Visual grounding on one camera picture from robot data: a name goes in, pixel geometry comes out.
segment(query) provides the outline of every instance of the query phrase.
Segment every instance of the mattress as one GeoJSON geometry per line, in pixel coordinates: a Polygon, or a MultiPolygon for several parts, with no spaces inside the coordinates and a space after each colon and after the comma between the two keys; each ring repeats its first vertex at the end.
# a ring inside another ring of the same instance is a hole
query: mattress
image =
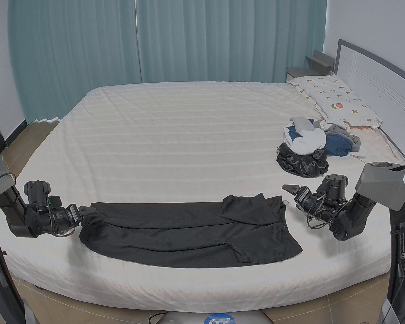
{"type": "MultiPolygon", "coordinates": [[[[228,195],[289,201],[286,222],[303,252],[286,261],[235,268],[181,269],[96,254],[79,241],[45,234],[16,238],[0,210],[0,244],[17,277],[100,305],[222,313],[289,305],[375,277],[390,267],[387,208],[376,205],[364,232],[345,242],[314,231],[284,184],[316,190],[276,162],[292,116],[319,114],[290,84],[153,83],[90,91],[34,152],[17,188],[51,184],[64,205],[92,202],[220,201],[228,195]]],[[[353,129],[368,162],[400,161],[381,132],[353,129]]],[[[329,156],[328,174],[348,176],[354,193],[364,163],[329,156]]]]}

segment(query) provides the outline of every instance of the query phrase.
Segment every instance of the blue logo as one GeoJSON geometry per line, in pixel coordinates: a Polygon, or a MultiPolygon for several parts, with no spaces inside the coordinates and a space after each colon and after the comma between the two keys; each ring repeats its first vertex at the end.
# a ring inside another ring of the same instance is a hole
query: blue logo
{"type": "Polygon", "coordinates": [[[205,319],[204,324],[236,324],[236,322],[227,313],[214,313],[205,319]]]}

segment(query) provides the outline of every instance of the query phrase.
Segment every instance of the teal curtain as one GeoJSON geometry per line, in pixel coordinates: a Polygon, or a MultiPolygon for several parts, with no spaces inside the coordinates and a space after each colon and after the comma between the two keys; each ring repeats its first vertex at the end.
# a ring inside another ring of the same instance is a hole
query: teal curtain
{"type": "Polygon", "coordinates": [[[9,0],[9,46],[27,122],[62,118],[99,86],[141,83],[135,0],[9,0]]]}
{"type": "Polygon", "coordinates": [[[136,0],[143,82],[284,82],[322,51],[326,0],[136,0]]]}

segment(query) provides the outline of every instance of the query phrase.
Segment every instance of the white headboard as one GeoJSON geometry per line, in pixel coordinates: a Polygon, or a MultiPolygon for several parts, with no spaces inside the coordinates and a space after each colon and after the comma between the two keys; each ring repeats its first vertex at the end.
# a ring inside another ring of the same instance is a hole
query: white headboard
{"type": "Polygon", "coordinates": [[[380,129],[405,157],[405,71],[344,40],[334,71],[383,120],[380,129]]]}

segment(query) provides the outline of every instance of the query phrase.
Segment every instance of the tile floor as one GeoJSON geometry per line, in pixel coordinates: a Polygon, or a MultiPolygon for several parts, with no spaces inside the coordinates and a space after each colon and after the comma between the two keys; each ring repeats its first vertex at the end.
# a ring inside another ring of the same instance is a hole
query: tile floor
{"type": "MultiPolygon", "coordinates": [[[[21,133],[3,157],[17,176],[36,148],[57,122],[35,122],[21,133]]],[[[387,293],[388,274],[378,276],[319,299],[297,305],[269,308],[264,312],[275,324],[374,324],[378,321],[383,296],[387,293]]],[[[27,300],[40,324],[103,323],[148,324],[156,310],[131,310],[93,305],[40,290],[14,277],[21,296],[27,300]]],[[[152,320],[156,323],[159,317],[152,320]]]]}

